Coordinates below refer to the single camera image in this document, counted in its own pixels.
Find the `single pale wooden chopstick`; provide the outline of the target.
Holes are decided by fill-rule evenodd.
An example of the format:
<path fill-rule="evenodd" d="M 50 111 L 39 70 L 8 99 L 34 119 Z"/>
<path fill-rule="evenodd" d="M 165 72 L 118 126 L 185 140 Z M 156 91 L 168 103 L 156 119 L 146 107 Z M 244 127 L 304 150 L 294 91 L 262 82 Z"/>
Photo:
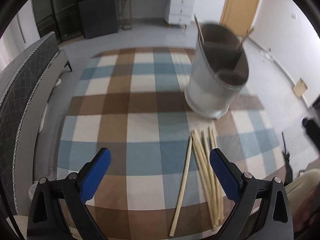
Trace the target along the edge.
<path fill-rule="evenodd" d="M 178 223 L 178 218 L 180 216 L 180 211 L 183 203 L 183 197 L 185 193 L 185 187 L 187 184 L 187 178 L 188 178 L 188 172 L 189 172 L 189 166 L 190 166 L 190 159 L 191 159 L 191 150 L 192 150 L 192 144 L 193 144 L 193 139 L 192 137 L 189 138 L 189 143 L 188 143 L 188 149 L 187 149 L 187 155 L 185 159 L 185 165 L 184 165 L 184 170 L 183 170 L 183 175 L 182 175 L 182 181 L 181 181 L 181 187 L 177 199 L 177 205 L 176 205 L 176 210 L 174 213 L 174 218 L 171 224 L 169 236 L 173 237 L 177 228 L 177 223 Z"/>

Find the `pale chopstick in bundle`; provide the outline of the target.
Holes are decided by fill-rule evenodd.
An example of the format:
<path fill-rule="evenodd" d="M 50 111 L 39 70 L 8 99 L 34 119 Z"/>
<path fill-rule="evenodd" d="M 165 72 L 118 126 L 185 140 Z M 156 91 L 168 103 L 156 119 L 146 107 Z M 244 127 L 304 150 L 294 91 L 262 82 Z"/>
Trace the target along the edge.
<path fill-rule="evenodd" d="M 193 139 L 193 147 L 196 156 L 196 161 L 199 166 L 199 174 L 202 182 L 203 191 L 207 200 L 210 220 L 213 230 L 216 230 L 217 227 L 214 226 L 213 211 L 212 211 L 212 201 L 211 201 L 211 192 L 210 192 L 210 181 L 208 176 L 207 164 L 206 164 L 206 154 L 204 151 L 204 146 L 202 143 L 202 137 L 199 132 L 195 129 L 191 132 Z"/>

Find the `checkered blue brown rug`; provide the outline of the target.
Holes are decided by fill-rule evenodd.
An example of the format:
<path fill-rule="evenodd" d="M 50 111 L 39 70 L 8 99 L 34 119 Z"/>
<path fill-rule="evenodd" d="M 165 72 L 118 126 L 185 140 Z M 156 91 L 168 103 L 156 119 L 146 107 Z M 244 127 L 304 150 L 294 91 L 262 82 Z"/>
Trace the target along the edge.
<path fill-rule="evenodd" d="M 214 129 L 229 161 L 258 179 L 285 177 L 274 128 L 243 89 L 220 120 L 190 110 L 184 89 L 194 50 L 129 48 L 93 56 L 63 125 L 57 176 L 78 172 L 103 147 L 111 164 L 86 205 L 109 239 L 168 239 L 189 134 Z"/>

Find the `grey quilted sofa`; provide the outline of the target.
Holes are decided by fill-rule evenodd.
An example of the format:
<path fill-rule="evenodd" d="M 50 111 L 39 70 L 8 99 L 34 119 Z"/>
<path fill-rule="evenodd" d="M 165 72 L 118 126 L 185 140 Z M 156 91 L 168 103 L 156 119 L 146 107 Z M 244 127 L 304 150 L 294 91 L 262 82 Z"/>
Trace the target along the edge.
<path fill-rule="evenodd" d="M 42 115 L 62 70 L 69 64 L 52 31 L 1 72 L 1 184 L 13 215 L 28 216 L 28 191 Z"/>

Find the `white grey utensil holder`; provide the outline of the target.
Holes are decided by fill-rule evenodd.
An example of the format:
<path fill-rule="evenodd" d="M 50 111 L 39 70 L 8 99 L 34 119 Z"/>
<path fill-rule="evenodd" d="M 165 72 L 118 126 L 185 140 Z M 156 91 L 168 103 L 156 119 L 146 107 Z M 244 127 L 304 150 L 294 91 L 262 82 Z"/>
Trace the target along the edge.
<path fill-rule="evenodd" d="M 237 36 L 223 25 L 200 25 L 189 82 L 188 106 L 210 119 L 224 116 L 249 78 L 247 57 Z"/>

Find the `chopstick in holder right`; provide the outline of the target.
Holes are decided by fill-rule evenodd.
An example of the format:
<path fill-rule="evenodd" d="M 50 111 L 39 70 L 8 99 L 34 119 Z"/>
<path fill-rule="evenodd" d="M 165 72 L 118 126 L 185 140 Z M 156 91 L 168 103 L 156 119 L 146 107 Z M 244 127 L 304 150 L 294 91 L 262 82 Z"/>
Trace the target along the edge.
<path fill-rule="evenodd" d="M 236 49 L 241 49 L 244 42 L 249 38 L 249 35 L 251 35 L 251 33 L 253 33 L 255 27 L 252 27 L 250 29 L 250 31 L 244 36 L 244 38 L 241 40 L 241 42 L 236 46 Z"/>

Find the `dark glass cabinet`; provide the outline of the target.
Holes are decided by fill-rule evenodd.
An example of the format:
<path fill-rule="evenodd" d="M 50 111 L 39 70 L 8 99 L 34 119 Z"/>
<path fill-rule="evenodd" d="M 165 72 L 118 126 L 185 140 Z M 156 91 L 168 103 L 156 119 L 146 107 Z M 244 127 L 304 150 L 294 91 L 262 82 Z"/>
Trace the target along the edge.
<path fill-rule="evenodd" d="M 53 31 L 59 43 L 82 35 L 78 0 L 31 0 L 41 37 Z"/>

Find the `dark grey refrigerator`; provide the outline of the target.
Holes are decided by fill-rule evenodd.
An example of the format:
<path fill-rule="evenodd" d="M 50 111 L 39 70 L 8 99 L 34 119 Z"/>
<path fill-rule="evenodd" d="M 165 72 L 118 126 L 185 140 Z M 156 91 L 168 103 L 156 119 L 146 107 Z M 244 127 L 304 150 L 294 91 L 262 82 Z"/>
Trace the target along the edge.
<path fill-rule="evenodd" d="M 118 0 L 77 0 L 86 39 L 118 32 Z"/>

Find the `yellow wooden door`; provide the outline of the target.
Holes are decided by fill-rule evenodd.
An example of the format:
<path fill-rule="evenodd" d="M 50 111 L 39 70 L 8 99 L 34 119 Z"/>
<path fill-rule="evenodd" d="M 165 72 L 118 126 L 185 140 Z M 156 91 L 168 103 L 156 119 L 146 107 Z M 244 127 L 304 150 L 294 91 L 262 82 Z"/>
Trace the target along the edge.
<path fill-rule="evenodd" d="M 244 37 L 251 29 L 260 0 L 225 0 L 220 24 Z"/>

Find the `gold metal stool frame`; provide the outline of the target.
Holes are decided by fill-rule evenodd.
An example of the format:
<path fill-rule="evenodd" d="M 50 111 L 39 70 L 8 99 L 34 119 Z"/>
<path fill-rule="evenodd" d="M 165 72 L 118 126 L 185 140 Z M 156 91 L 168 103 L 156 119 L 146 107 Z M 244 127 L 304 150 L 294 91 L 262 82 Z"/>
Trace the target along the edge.
<path fill-rule="evenodd" d="M 121 0 L 121 28 L 123 30 L 132 29 L 131 3 L 131 0 Z"/>

